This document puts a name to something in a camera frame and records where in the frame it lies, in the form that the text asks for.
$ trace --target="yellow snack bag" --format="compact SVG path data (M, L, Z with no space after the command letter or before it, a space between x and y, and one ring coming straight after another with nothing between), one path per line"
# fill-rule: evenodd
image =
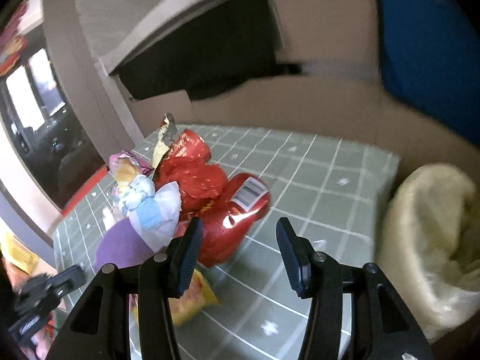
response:
M188 321L203 307L210 304L220 304L217 297L208 285L203 275L198 270L193 271L190 287L180 299L169 298L170 312L175 326L180 326ZM138 326L138 306L133 307L133 315Z

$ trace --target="trash pile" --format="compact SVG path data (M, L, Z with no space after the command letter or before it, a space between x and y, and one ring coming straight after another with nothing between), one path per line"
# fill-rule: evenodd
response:
M271 195L254 175L239 173L228 180L210 158L210 149L195 132L177 132L171 114L161 123L152 163L127 150L112 155L116 223L98 245L96 268L143 263L182 236L193 217L203 223L198 262L211 267L229 258L251 225L266 215ZM178 325L212 303L217 298L195 271L183 297L170 299L173 321Z

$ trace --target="table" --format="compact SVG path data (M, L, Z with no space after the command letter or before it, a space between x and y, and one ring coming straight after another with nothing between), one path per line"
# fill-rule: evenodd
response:
M341 139L224 126L190 128L209 145L213 163L231 178L259 176L270 188L271 207L245 236L236 254L213 268L200 267L221 305L209 306L176 328L182 358L296 359L310 308L290 289L275 224L287 216L297 234L340 263L362 266L374 259L377 218L385 206L398 158L378 148ZM150 161L157 133L134 152ZM102 210L111 209L109 173L83 198L54 234L57 269L80 263L88 281L106 232ZM66 299L71 310L85 286ZM350 296L344 295L341 348L350 339ZM141 359L138 329L130 316L132 359Z

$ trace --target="red snack bag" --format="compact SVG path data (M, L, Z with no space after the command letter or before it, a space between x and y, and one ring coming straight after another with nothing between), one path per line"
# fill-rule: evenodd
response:
M200 158L206 163L210 160L210 149L202 137L191 130L184 130L172 143L164 161L173 157Z
M203 221L203 242L198 261L211 267L231 256L250 226L265 216L270 202L268 187L255 176L240 173L220 196L196 212ZM175 237L185 233L189 221L180 222Z
M159 178L155 190L176 181L180 189L182 213L196 211L220 195L227 176L218 165L210 165L200 158L173 157L163 160L157 168Z

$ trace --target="barcode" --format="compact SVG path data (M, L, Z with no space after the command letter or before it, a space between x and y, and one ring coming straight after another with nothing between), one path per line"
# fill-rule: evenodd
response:
M267 192L268 189L264 183L254 177L249 177L241 187L238 188L230 201L238 204L248 212Z

